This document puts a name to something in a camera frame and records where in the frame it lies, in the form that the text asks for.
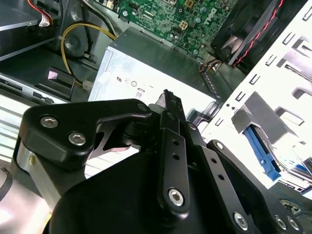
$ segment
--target silver screw head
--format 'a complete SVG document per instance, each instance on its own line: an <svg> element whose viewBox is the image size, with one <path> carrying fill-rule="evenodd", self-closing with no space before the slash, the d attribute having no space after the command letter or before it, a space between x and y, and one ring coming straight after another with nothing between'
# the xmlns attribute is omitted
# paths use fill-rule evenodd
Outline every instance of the silver screw head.
<svg viewBox="0 0 312 234"><path fill-rule="evenodd" d="M176 206L182 206L184 199L183 195L176 189L169 190L168 193L169 199L176 205Z"/></svg>
<svg viewBox="0 0 312 234"><path fill-rule="evenodd" d="M299 230L298 224L289 216L287 216L287 219L288 219L288 222L291 224L291 226L298 231Z"/></svg>
<svg viewBox="0 0 312 234"><path fill-rule="evenodd" d="M56 118L51 116L45 116L40 119L40 123L43 127L46 128L55 128L59 125L59 122Z"/></svg>
<svg viewBox="0 0 312 234"><path fill-rule="evenodd" d="M196 126L194 125L194 124L192 124L192 123L188 123L189 124L189 127L192 129L192 130L196 130L197 128L196 128Z"/></svg>
<svg viewBox="0 0 312 234"><path fill-rule="evenodd" d="M70 141L70 143L77 145L77 146L81 146L84 143L86 143L86 138L81 133L71 133L68 136L68 140Z"/></svg>
<svg viewBox="0 0 312 234"><path fill-rule="evenodd" d="M234 212L235 223L244 231L248 230L248 223L245 218L238 212Z"/></svg>
<svg viewBox="0 0 312 234"><path fill-rule="evenodd" d="M221 143L217 142L216 145L219 149L223 150L223 145Z"/></svg>
<svg viewBox="0 0 312 234"><path fill-rule="evenodd" d="M277 224L284 230L287 229L287 226L286 226L286 223L280 218L278 217L277 215L275 215L275 220L277 222Z"/></svg>

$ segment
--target black fan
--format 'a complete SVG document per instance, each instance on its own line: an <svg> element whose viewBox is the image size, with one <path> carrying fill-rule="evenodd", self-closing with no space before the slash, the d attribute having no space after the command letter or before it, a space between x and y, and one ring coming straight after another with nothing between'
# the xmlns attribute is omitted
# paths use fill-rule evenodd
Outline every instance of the black fan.
<svg viewBox="0 0 312 234"><path fill-rule="evenodd" d="M249 73L305 2L238 0L211 44L215 55L229 65L234 65L244 55L239 68ZM276 9L278 11L270 21ZM254 40L265 25L266 29Z"/></svg>

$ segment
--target black wire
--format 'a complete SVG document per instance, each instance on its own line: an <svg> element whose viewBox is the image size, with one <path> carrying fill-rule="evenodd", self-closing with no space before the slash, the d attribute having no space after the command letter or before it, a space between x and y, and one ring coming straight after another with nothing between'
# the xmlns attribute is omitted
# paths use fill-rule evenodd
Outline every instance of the black wire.
<svg viewBox="0 0 312 234"><path fill-rule="evenodd" d="M82 19L83 19L83 21L86 22L87 21L87 16L86 16L86 10L85 10L84 6L81 6L81 12L82 12ZM93 41L91 40L89 27L84 26L84 29L85 29L86 35L87 35L87 41L88 41L87 53L89 54L91 52L91 49L92 49Z"/></svg>
<svg viewBox="0 0 312 234"><path fill-rule="evenodd" d="M59 3L59 11L60 11L60 17L58 20L58 30L61 28L62 23L63 23L63 18L64 18L64 7L63 7L63 2L62 0L58 0Z"/></svg>
<svg viewBox="0 0 312 234"><path fill-rule="evenodd" d="M82 0L78 0L78 1L80 2L81 5L83 5L89 11L91 11L93 14L95 14L97 17L99 17L105 23L106 27L108 28L108 31L116 37L115 33L113 32L113 29L111 28L111 26L109 25L109 23L107 22L107 20L103 16L101 16L98 12L96 12L92 8L89 8L89 6L86 5Z"/></svg>

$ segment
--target capacitor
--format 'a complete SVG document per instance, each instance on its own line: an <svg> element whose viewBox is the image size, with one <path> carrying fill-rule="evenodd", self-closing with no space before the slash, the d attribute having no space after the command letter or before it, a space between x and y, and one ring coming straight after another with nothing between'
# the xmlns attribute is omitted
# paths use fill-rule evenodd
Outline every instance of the capacitor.
<svg viewBox="0 0 312 234"><path fill-rule="evenodd" d="M200 23L200 22L201 22L201 19L197 17L197 18L195 19L195 23Z"/></svg>
<svg viewBox="0 0 312 234"><path fill-rule="evenodd" d="M201 9L200 9L200 12L202 13L202 14L205 14L205 13L207 13L207 8L206 7L202 7Z"/></svg>

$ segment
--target motherboard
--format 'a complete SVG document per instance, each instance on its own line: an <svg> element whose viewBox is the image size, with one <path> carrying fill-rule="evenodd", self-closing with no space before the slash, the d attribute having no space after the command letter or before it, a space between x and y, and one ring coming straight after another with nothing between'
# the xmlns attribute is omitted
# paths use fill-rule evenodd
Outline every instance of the motherboard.
<svg viewBox="0 0 312 234"><path fill-rule="evenodd" d="M237 0L120 0L118 14L205 59Z"/></svg>

